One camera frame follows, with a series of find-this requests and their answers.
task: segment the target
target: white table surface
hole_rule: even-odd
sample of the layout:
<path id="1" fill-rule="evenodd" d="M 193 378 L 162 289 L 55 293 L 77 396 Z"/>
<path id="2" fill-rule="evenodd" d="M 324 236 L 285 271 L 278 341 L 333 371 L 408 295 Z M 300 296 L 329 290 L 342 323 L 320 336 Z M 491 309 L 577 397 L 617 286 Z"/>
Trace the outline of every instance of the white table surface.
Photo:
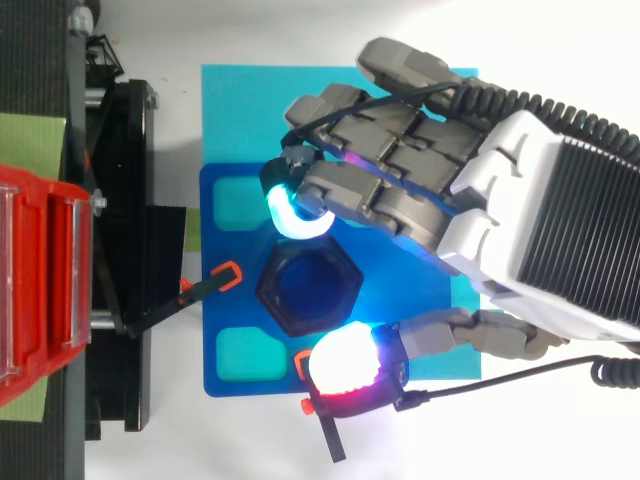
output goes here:
<path id="1" fill-rule="evenodd" d="M 199 208 L 202 64 L 353 65 L 377 36 L 478 67 L 484 80 L 574 104 L 640 132 L 640 7 L 631 0 L 103 0 L 100 29 L 130 78 L 151 83 L 155 201 Z M 199 275 L 198 254 L 185 273 Z M 89 480 L 600 479 L 637 477 L 638 392 L 591 383 L 588 367 L 397 414 L 339 421 L 348 459 L 330 461 L 301 395 L 214 399 L 202 382 L 201 311 L 154 329 L 151 421 L 104 422 Z M 576 343 L 546 361 L 585 353 Z M 531 366 L 485 357 L 485 377 Z M 428 388 L 451 382 L 428 382 Z"/>

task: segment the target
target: orange clip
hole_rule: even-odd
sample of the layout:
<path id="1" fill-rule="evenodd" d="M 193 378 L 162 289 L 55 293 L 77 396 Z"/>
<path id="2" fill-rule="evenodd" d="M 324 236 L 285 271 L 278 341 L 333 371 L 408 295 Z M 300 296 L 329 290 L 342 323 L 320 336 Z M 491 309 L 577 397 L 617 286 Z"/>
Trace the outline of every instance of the orange clip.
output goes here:
<path id="1" fill-rule="evenodd" d="M 304 372 L 302 371 L 302 359 L 303 358 L 307 358 L 311 355 L 311 350 L 307 349 L 307 350 L 302 350 L 301 352 L 296 353 L 296 355 L 293 357 L 293 363 L 296 366 L 296 372 L 298 372 L 298 377 L 300 377 L 300 380 L 304 380 Z"/>
<path id="2" fill-rule="evenodd" d="M 182 293 L 188 292 L 192 288 L 193 288 L 193 283 L 191 283 L 186 278 L 181 278 L 180 279 L 180 290 L 182 291 Z"/>
<path id="3" fill-rule="evenodd" d="M 229 268 L 229 267 L 231 267 L 231 269 L 233 270 L 233 273 L 236 274 L 236 278 L 231 280 L 226 285 L 223 285 L 222 287 L 220 287 L 218 289 L 219 292 L 226 292 L 227 290 L 235 287 L 237 284 L 239 284 L 242 281 L 242 270 L 240 269 L 240 267 L 236 262 L 231 260 L 211 270 L 211 276 L 214 276 L 215 274 L 220 273 L 222 270 L 225 270 L 226 268 Z"/>
<path id="4" fill-rule="evenodd" d="M 313 408 L 313 403 L 311 403 L 310 398 L 303 398 L 300 400 L 300 406 L 302 407 L 302 411 L 305 415 L 313 415 L 316 413 L 316 409 Z"/>

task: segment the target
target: black hexagonal socket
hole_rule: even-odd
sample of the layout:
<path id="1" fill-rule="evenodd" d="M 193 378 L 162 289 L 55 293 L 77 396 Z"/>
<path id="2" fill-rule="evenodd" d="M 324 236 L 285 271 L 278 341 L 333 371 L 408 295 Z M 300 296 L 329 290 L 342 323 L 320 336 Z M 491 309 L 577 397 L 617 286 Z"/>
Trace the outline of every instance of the black hexagonal socket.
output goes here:
<path id="1" fill-rule="evenodd" d="M 330 235 L 279 240 L 256 287 L 256 296 L 289 337 L 344 325 L 364 275 Z"/>

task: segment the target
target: glowing fingertip sensor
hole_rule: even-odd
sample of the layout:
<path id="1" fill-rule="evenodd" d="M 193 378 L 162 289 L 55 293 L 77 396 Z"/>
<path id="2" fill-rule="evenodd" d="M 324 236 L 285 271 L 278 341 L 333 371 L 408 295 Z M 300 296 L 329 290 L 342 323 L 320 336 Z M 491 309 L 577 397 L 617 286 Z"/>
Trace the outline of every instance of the glowing fingertip sensor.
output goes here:
<path id="1" fill-rule="evenodd" d="M 341 395 L 373 385 L 380 371 L 371 327 L 352 322 L 322 337 L 309 357 L 309 373 L 322 395 Z"/>
<path id="2" fill-rule="evenodd" d="M 300 218 L 291 205 L 287 188 L 280 184 L 269 190 L 267 205 L 278 232 L 293 240 L 308 240 L 327 233 L 336 216 L 326 212 L 315 220 Z"/>

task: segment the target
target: black cable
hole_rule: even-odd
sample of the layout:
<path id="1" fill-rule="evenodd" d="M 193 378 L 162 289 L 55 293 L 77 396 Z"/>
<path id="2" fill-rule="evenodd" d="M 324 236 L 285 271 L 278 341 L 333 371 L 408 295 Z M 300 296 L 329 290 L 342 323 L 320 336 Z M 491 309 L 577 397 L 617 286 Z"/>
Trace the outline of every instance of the black cable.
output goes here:
<path id="1" fill-rule="evenodd" d="M 632 164 L 640 162 L 640 138 L 637 135 L 606 118 L 551 99 L 543 101 L 540 95 L 528 92 L 459 85 L 445 116 L 461 118 L 468 115 L 489 120 L 495 126 L 520 110 L 532 112 L 556 133 L 588 142 Z"/>
<path id="2" fill-rule="evenodd" d="M 542 96 L 531 95 L 528 92 L 482 86 L 472 87 L 455 82 L 437 83 L 418 88 L 410 93 L 389 95 L 357 103 L 290 130 L 280 144 L 283 150 L 285 147 L 300 145 L 316 128 L 348 115 L 420 97 L 425 97 L 421 100 L 423 103 L 429 95 L 449 89 L 454 90 L 454 94 L 448 110 L 444 112 L 447 118 L 463 119 L 466 115 L 488 120 L 491 126 L 495 126 L 517 111 L 528 110 L 556 133 L 588 142 L 634 165 L 640 163 L 640 138 L 617 124 L 610 123 L 606 118 L 600 118 L 595 114 L 589 114 L 586 110 L 578 110 L 571 105 L 567 106 L 551 99 L 543 100 Z"/>
<path id="3" fill-rule="evenodd" d="M 427 403 L 434 398 L 449 397 L 462 393 L 475 392 L 489 387 L 522 380 L 523 378 L 548 373 L 562 368 L 575 367 L 585 363 L 593 363 L 591 379 L 600 387 L 637 389 L 640 388 L 640 359 L 636 358 L 608 358 L 602 355 L 571 358 L 560 362 L 542 365 L 540 367 L 510 373 L 502 377 L 462 385 L 460 387 L 445 388 L 443 390 L 411 390 L 396 403 L 396 410 L 402 411 Z"/>
<path id="4" fill-rule="evenodd" d="M 569 360 L 562 360 L 560 362 L 550 363 L 548 365 L 542 365 L 540 367 L 534 367 L 528 370 L 522 370 L 521 372 L 510 373 L 509 375 L 504 375 L 502 377 L 496 377 L 489 380 L 470 383 L 469 385 L 445 388 L 444 390 L 435 390 L 433 392 L 429 392 L 429 397 L 441 398 L 451 395 L 459 395 L 461 393 L 475 392 L 476 390 L 482 390 L 484 388 L 494 387 L 496 385 L 502 385 L 504 383 L 509 383 L 516 380 L 522 380 L 523 378 L 540 375 L 542 373 L 553 372 L 554 370 L 560 370 L 562 368 L 575 367 L 576 365 L 583 365 L 585 363 L 600 361 L 604 358 L 605 357 L 602 357 L 601 355 L 589 355 L 586 357 L 577 357 L 571 358 Z"/>
<path id="5" fill-rule="evenodd" d="M 428 97 L 434 93 L 443 92 L 449 89 L 458 88 L 460 85 L 455 82 L 443 82 L 436 83 L 435 85 L 430 85 L 428 87 L 417 88 L 409 93 L 402 93 L 396 95 L 389 95 L 387 97 L 377 98 L 375 100 L 370 100 L 368 102 L 356 103 L 347 108 L 343 108 L 341 110 L 337 110 L 329 115 L 325 115 L 324 117 L 320 117 L 317 120 L 309 122 L 305 125 L 302 125 L 298 128 L 294 128 L 290 130 L 280 141 L 280 145 L 284 150 L 286 147 L 290 147 L 292 145 L 300 145 L 304 142 L 307 135 L 313 132 L 316 128 L 322 127 L 328 123 L 335 122 L 336 120 L 340 120 L 348 115 L 355 115 L 356 113 L 363 112 L 365 110 L 370 110 L 376 107 L 384 107 L 385 105 L 391 105 L 393 103 L 406 102 L 412 99 L 417 99 L 420 97 Z"/>

